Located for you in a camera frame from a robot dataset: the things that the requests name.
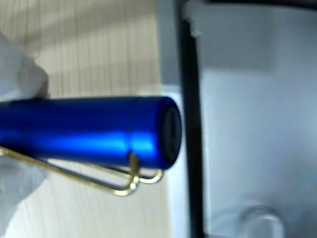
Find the white plastic part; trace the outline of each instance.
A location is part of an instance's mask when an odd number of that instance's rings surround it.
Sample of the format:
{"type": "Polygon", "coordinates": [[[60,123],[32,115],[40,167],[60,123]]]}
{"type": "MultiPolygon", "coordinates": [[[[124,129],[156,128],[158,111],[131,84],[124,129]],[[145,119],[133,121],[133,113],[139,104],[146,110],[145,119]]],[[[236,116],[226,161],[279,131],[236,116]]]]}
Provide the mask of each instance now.
{"type": "Polygon", "coordinates": [[[205,233],[234,237],[256,200],[288,234],[316,237],[317,12],[205,2],[184,14],[198,36],[205,233]]]}
{"type": "MultiPolygon", "coordinates": [[[[47,94],[48,76],[19,46],[0,33],[0,99],[29,99],[47,94]]],[[[20,201],[45,179],[46,173],[0,155],[0,237],[20,201]]]]}
{"type": "Polygon", "coordinates": [[[238,223],[236,238],[284,238],[284,224],[276,212],[267,207],[249,209],[238,223]]]}

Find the black edge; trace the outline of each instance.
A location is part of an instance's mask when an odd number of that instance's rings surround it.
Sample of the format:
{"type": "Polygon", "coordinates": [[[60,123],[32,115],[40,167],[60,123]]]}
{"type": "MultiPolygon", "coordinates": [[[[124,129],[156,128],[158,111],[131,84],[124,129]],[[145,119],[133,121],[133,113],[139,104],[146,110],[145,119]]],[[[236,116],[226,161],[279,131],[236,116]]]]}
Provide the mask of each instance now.
{"type": "Polygon", "coordinates": [[[317,10],[317,0],[205,0],[207,3],[260,4],[317,10]]]}
{"type": "Polygon", "coordinates": [[[185,116],[187,173],[192,238],[203,238],[203,148],[200,88],[196,40],[190,24],[183,20],[185,0],[175,0],[174,10],[180,58],[181,87],[185,116]]]}

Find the blue metallic cylinder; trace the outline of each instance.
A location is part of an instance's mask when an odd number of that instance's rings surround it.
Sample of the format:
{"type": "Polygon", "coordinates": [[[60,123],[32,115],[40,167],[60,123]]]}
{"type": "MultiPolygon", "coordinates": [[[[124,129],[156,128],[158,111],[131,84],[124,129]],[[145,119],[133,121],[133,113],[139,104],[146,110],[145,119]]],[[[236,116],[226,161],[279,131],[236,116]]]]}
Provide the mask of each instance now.
{"type": "Polygon", "coordinates": [[[168,97],[80,98],[0,103],[0,146],[35,157],[168,169],[181,119],[168,97]]]}

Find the white glove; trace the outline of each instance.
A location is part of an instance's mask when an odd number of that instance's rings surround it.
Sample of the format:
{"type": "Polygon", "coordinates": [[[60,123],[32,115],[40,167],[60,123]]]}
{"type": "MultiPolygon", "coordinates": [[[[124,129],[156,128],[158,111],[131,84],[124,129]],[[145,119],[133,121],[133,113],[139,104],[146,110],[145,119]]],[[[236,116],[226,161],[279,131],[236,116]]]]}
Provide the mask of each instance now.
{"type": "MultiPolygon", "coordinates": [[[[48,75],[44,70],[0,33],[0,99],[45,97],[47,90],[48,75]]],[[[0,156],[0,237],[5,234],[18,203],[45,177],[46,173],[36,166],[0,156]]]]}

